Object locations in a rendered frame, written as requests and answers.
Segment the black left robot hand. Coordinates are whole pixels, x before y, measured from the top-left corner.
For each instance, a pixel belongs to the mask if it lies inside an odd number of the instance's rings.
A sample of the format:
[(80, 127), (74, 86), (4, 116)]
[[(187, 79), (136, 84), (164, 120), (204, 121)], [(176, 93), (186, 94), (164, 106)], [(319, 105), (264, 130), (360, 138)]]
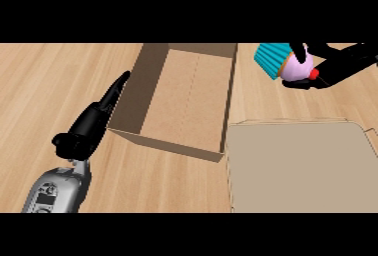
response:
[(109, 86), (100, 101), (93, 102), (81, 112), (68, 132), (53, 137), (52, 144), (60, 158), (84, 161), (96, 151), (128, 77), (130, 71), (125, 71)]

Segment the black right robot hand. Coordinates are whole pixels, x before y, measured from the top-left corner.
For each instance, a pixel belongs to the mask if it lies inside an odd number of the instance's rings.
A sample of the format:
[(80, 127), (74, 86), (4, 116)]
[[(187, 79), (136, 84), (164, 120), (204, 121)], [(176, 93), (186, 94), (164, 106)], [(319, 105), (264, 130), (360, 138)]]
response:
[(357, 43), (338, 50), (326, 43), (309, 43), (307, 49), (292, 44), (294, 52), (304, 59), (304, 52), (322, 57), (325, 61), (314, 67), (306, 78), (297, 81), (282, 81), (286, 88), (325, 89), (353, 76), (371, 65), (378, 66), (378, 43)]

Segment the pink cupcake with teal wrapper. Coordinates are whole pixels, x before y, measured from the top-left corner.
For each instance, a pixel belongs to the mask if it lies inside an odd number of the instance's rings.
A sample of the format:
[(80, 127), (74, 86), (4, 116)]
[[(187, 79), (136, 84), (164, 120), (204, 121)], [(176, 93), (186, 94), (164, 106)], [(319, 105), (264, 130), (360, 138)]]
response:
[(254, 61), (272, 79), (294, 82), (314, 80), (319, 70), (313, 65), (313, 55), (306, 52), (306, 60), (298, 62), (288, 43), (261, 43), (254, 53)]

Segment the brown cardboard box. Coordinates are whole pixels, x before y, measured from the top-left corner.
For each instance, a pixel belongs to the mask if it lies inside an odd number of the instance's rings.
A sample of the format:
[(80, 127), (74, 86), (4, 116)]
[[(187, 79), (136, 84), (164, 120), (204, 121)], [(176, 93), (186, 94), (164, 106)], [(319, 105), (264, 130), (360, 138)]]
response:
[(108, 129), (133, 143), (217, 162), (238, 45), (146, 43)]

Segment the beige cardboard box lid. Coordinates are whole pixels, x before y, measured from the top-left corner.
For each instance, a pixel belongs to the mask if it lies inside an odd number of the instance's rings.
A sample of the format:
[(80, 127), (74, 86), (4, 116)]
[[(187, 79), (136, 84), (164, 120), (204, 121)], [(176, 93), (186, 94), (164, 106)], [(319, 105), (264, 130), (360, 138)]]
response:
[(232, 125), (226, 146), (236, 212), (378, 212), (378, 154), (356, 123)]

